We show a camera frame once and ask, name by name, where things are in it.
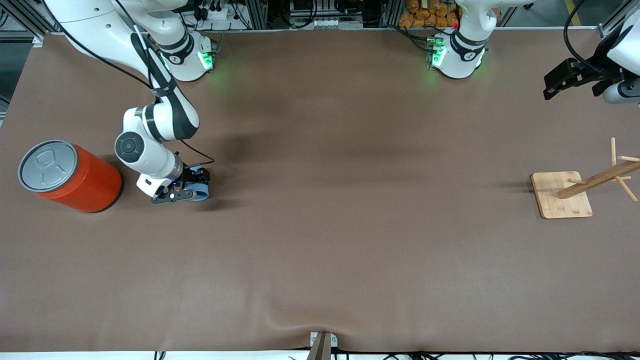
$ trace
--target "black stripe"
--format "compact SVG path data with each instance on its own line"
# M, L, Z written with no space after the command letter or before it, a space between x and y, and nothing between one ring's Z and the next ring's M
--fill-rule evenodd
M456 39L456 37L451 37L451 48L458 55L460 55L460 59L462 61L474 61L477 58L477 56L480 55L482 50L484 50L484 47L478 47L477 49L469 49L464 45L460 44L458 42L458 39ZM465 56L467 56L468 54L474 54L474 55L473 57L466 59Z
M143 41L147 43L147 47L149 49L152 49L151 45L147 42L146 39L144 39ZM136 50L140 59L146 63L147 55L145 54L145 50L142 48L142 45L140 43L140 38L138 38L137 34L135 33L131 34L131 44L133 45L133 48ZM156 64L155 61L150 61L149 67L151 71L151 76L153 76L153 78L156 79L156 81L158 82L158 85L161 88L168 89L168 94L165 98L169 101L169 104L171 104L172 117L173 117L173 134L175 135L175 138L178 140L191 138L196 133L196 131L198 131L198 128L191 124L191 121L189 121L189 117L184 111L184 108L182 107L180 101L178 100L178 97L173 92L173 89L175 89L175 87L177 86L175 80L173 79L173 77L171 77L171 81L167 81L162 75L162 71L160 70L160 68L158 67L158 64ZM189 99L186 99L186 100L189 104L193 106L193 104L191 103L191 101L189 101Z
M151 136L159 142L165 142L166 139L160 135L160 131L158 131L158 127L156 126L156 121L154 120L154 106L156 104L147 105L145 109L145 120L147 121L147 127L149 128L149 132L151 132Z
M182 37L182 39L178 40L177 43L172 44L172 45L160 45L158 44L158 47L163 50L163 51L169 51L169 50L174 50L179 48L180 46L184 45L185 42L187 42L187 39L191 36L191 34L189 34L188 31L184 31L184 36Z
M480 40L480 41L475 41L475 40L470 40L465 38L461 33L460 33L460 28L456 29L453 34L451 35L453 36L457 36L460 38L460 40L462 40L462 42L464 42L467 45L471 45L471 46L481 46L481 45L485 45L486 41L489 40L489 38L486 38L484 40Z

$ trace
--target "wooden mug tree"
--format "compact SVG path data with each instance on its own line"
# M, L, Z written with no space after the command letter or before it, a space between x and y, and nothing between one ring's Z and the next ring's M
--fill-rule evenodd
M611 138L611 168L582 180L577 171L537 172L531 176L540 215L543 218L584 218L593 215L585 193L604 183L616 182L634 202L637 197L625 184L624 176L640 169L640 157L616 156L616 138Z

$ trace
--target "red can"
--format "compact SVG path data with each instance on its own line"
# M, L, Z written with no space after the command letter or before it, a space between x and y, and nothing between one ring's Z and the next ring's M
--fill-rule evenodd
M20 162L18 179L39 197L83 213L109 207L122 189L118 169L64 140L48 140L32 147Z

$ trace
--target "cable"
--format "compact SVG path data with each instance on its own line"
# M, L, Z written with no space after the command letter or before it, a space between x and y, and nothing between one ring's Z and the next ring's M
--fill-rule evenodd
M244 25L247 30L251 30L251 26L249 26L249 22L244 18L244 15L240 11L236 0L229 0L229 3L231 3L231 7L233 7L236 15L238 15L238 17L240 18L240 22L242 22L242 25Z
M2 24L0 24L0 28L2 28L6 24L7 20L9 20L9 14L6 13L4 10L2 10L2 13L0 13L0 21L2 21Z
M281 10L282 10L282 4L286 2L287 0L280 1ZM280 18L282 19L282 22L284 22L286 26L289 26L292 29L300 29L310 25L316 19L316 15L318 14L318 5L316 4L316 0L309 0L309 2L310 2L309 19L307 19L307 21L305 21L304 24L302 25L291 24L284 16L286 12L280 11Z
M147 61L147 79L149 81L149 88L151 89L153 88L154 85L153 85L153 82L151 81L151 59L149 55L149 49L142 37L142 34L140 33L140 29L138 28L138 25L136 25L136 22L133 21L133 18L131 17L131 15L129 15L129 12L127 11L127 9L124 8L120 0L114 0L114 1L118 3L118 6L122 9L124 14L129 19L129 21L131 21L131 24L133 25L133 30L136 32L136 34L138 34L138 41L140 41L140 46L142 46L142 49L144 49L145 51L145 59Z
M422 47L418 42L416 42L416 40L426 41L427 40L426 37L419 37L419 36L416 36L416 35L409 34L408 30L406 30L406 29L403 30L402 28L399 28L399 27L397 27L395 25L390 25L389 24L389 25L383 25L382 27L383 28L392 28L392 29L397 30L400 34L406 36L409 40L411 40L411 43L413 43L413 45L415 47L417 47L418 49L424 51L425 53L433 53L433 51L430 51L430 50L426 49L425 47Z
M225 41L225 33L227 33L227 31L223 30L222 36L220 36L220 41L218 42L218 46L216 47L216 55L220 52L220 50L222 50L222 42Z
M195 163L195 164L189 165L188 167L193 167L193 166L197 166L197 165L208 165L208 164L214 163L216 161L216 160L213 160L212 157L210 157L209 155L205 154L204 152L201 152L198 149L194 148L193 146L189 145L186 141L180 140L180 142L183 143L184 146L188 147L189 149L197 152L198 154L200 154L200 155L202 155L205 158L210 160L210 161L205 161L203 163Z
M78 40L76 40L76 38L74 38L61 24L60 22L56 19L56 17L53 15L53 13L51 12L51 10L49 9L49 7L47 6L47 3L43 3L45 8L47 9L47 11L49 12L49 15L51 15L51 18L53 19L54 22L58 23L60 25L60 28L62 29L62 32L73 42L76 43L76 45L78 45L80 48L82 48L82 50L86 51L87 53L91 54L94 58L102 61L103 63L109 65L110 67L113 67L114 69L122 72L123 74L127 74L128 76L132 77L133 79L135 79L136 81L139 81L140 83L144 84L145 87L149 87L149 84L140 79L138 76L135 76L134 74L131 74L130 72L126 71L125 69L119 67L118 65L115 65L114 63L110 62L109 60L101 57L100 55L96 54L95 52L89 50L89 48L87 48L86 46L84 46L83 44L81 44Z
M564 37L564 44L566 45L567 49L569 49L569 52L571 53L571 55L573 55L574 58L576 58L579 62L581 62L583 65L589 67L591 70L595 71L596 74L602 75L602 76L607 76L610 78L615 78L615 76L612 76L612 74L602 70L602 69L598 69L597 67L593 66L591 63L587 62L587 60L585 60L580 54L578 54L578 52L573 48L573 46L571 45L571 42L569 41L569 24L571 24L571 21L573 20L573 17L575 16L575 14L578 12L578 9L580 8L580 6L582 6L582 4L584 4L585 0L580 0L579 3L577 3L575 5L575 7L573 8L573 11L571 12L571 14L569 14L569 17L566 19L566 22L564 24L564 28L563 28L563 37Z
M187 22L186 22L186 20L184 20L184 16L182 15L182 13L179 13L179 14L180 14L180 18L182 19L182 25L184 25L184 27L185 27L185 28L187 28L187 29L188 29L190 26L191 26L193 29L195 29L195 28L196 28L196 26L195 26L191 21L189 21L189 24L187 25Z

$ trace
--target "can lid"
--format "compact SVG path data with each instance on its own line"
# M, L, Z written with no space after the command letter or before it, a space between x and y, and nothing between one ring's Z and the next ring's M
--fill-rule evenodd
M29 150L18 167L18 180L32 192L49 192L63 186L74 174L78 153L64 140L47 140Z

